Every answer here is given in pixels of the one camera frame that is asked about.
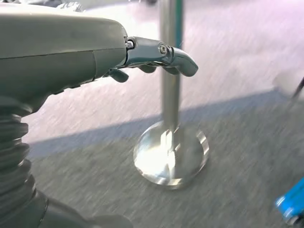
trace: gray plastic casing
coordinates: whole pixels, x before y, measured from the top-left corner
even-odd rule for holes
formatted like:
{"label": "gray plastic casing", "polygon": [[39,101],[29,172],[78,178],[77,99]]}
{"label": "gray plastic casing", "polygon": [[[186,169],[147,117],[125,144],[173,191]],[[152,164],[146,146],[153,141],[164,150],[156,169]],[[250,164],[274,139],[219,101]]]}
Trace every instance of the gray plastic casing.
{"label": "gray plastic casing", "polygon": [[0,3],[0,97],[38,111],[49,95],[123,64],[125,29],[88,13]]}
{"label": "gray plastic casing", "polygon": [[125,50],[118,22],[44,6],[0,3],[0,59],[91,50]]}

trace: screw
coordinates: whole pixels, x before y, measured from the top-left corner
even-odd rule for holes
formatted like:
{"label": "screw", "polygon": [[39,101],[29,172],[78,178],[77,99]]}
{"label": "screw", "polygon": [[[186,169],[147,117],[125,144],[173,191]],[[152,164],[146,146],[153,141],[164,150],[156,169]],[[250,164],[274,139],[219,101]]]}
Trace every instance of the screw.
{"label": "screw", "polygon": [[128,40],[125,43],[125,46],[128,50],[128,49],[134,49],[135,45],[132,40]]}
{"label": "screw", "polygon": [[167,54],[167,47],[163,44],[161,44],[159,46],[159,51],[160,51],[160,53],[165,55],[165,54]]}

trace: metal pole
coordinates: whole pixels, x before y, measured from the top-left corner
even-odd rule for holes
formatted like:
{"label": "metal pole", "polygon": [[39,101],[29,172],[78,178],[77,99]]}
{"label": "metal pole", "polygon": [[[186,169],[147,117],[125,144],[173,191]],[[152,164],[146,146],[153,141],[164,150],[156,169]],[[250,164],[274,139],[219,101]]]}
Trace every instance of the metal pole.
{"label": "metal pole", "polygon": [[[160,0],[161,40],[181,48],[183,0]],[[135,146],[135,167],[151,182],[180,188],[199,173],[207,162],[209,145],[202,131],[180,125],[180,75],[161,75],[163,121],[145,131]]]}
{"label": "metal pole", "polygon": [[[170,46],[181,48],[183,29],[183,0],[160,1],[161,40]],[[179,125],[180,75],[161,72],[162,116],[164,125],[175,131]]]}

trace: robotic arm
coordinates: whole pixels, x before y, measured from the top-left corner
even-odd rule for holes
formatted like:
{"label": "robotic arm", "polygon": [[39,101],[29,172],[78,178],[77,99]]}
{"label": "robotic arm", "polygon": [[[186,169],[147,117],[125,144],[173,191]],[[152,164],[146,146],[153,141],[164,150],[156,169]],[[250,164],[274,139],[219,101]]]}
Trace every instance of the robotic arm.
{"label": "robotic arm", "polygon": [[21,117],[51,94],[111,76],[122,68],[193,76],[186,53],[156,40],[128,37],[121,24],[85,13],[0,3],[0,227],[131,228],[121,216],[84,218],[35,188]]}
{"label": "robotic arm", "polygon": [[48,96],[111,76],[122,68],[163,67],[193,76],[186,53],[163,42],[128,37],[121,24],[86,13],[0,3],[0,91],[37,111]]}

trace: reflective base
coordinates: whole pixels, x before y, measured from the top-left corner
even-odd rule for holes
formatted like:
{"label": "reflective base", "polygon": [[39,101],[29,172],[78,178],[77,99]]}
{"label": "reflective base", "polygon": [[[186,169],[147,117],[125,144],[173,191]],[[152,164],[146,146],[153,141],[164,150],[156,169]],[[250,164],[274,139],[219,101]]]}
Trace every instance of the reflective base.
{"label": "reflective base", "polygon": [[180,126],[174,133],[156,123],[135,146],[134,160],[140,173],[155,184],[177,189],[192,180],[205,165],[209,145],[195,127]]}

